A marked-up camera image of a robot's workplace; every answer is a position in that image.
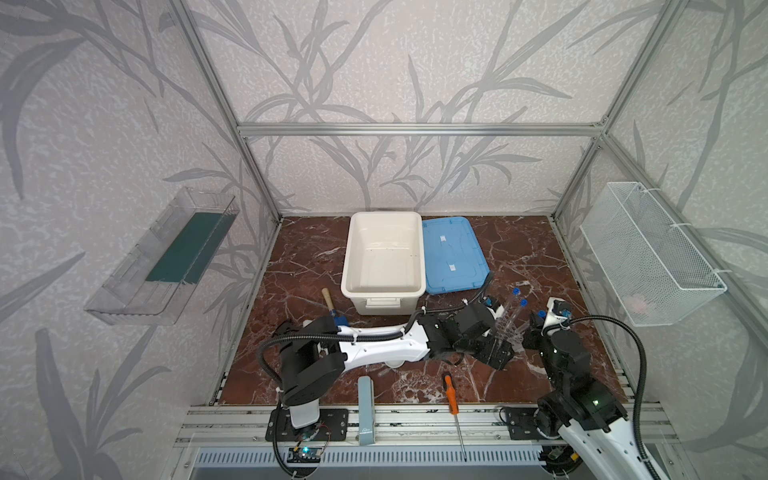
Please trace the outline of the white plastic storage bin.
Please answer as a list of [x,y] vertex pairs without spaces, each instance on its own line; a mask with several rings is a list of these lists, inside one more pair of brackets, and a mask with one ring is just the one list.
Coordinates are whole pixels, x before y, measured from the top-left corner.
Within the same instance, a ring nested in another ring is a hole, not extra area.
[[426,290],[422,217],[416,212],[358,212],[351,217],[342,294],[363,316],[404,316]]

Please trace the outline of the clear test tube rack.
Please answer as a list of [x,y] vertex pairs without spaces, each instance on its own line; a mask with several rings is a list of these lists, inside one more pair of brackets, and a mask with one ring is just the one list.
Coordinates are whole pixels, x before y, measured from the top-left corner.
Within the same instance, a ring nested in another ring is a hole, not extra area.
[[514,356],[524,350],[522,346],[523,335],[530,325],[529,312],[524,311],[517,319],[515,328],[503,329],[499,325],[499,316],[495,319],[495,325],[492,329],[494,338],[493,354],[501,356],[502,354]]

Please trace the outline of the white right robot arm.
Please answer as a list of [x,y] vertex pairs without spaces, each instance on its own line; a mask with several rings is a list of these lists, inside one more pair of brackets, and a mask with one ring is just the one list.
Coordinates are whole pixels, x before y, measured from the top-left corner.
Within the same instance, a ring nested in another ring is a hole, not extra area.
[[[591,354],[573,326],[608,322],[634,340],[640,363],[634,405],[627,411],[591,373]],[[536,424],[546,438],[560,438],[598,479],[666,479],[648,453],[640,429],[647,356],[639,336],[625,323],[605,315],[572,318],[562,311],[532,313],[523,347],[539,353],[552,391],[537,401]]]

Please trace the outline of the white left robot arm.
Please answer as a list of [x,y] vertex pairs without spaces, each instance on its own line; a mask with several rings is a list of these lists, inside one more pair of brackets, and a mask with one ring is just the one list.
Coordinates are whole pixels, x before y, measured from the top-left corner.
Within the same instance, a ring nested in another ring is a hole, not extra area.
[[276,383],[279,410],[290,425],[305,430],[320,423],[319,400],[344,373],[364,366],[401,365],[469,356],[494,370],[514,357],[496,320],[503,307],[490,300],[459,307],[416,310],[404,324],[377,328],[341,325],[321,317],[299,330],[286,328],[263,342],[258,361]]

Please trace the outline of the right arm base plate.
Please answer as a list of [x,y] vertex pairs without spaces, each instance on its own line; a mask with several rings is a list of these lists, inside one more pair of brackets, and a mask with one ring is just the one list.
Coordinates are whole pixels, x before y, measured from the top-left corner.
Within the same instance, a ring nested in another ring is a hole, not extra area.
[[512,440],[559,439],[552,416],[538,407],[502,406],[499,418]]

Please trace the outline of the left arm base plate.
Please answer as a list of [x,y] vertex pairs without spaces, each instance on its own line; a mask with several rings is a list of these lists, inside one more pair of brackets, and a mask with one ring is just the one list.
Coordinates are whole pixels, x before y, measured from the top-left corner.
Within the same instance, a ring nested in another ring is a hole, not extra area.
[[319,420],[313,425],[295,428],[288,408],[273,410],[267,425],[266,441],[344,441],[350,411],[344,408],[321,408],[319,413]]

